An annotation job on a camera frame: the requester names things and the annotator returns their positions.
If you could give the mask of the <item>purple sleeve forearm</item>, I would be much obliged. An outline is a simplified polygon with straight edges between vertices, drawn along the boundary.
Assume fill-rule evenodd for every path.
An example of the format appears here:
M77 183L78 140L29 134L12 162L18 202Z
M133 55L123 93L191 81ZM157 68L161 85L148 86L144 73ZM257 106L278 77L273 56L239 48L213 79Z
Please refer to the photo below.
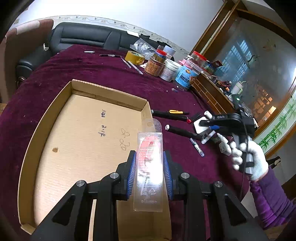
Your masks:
M289 222L295 225L295 204L286 196L272 169L260 180L250 182L250 192L264 230Z

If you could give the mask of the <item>white gloved right hand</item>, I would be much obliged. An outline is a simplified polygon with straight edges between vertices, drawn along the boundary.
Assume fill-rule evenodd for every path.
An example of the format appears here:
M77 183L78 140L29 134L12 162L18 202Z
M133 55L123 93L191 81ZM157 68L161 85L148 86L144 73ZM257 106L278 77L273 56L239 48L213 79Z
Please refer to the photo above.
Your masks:
M260 145L250 139L236 145L230 143L232 166L236 171L245 171L251 181L259 181L269 170L264 152Z

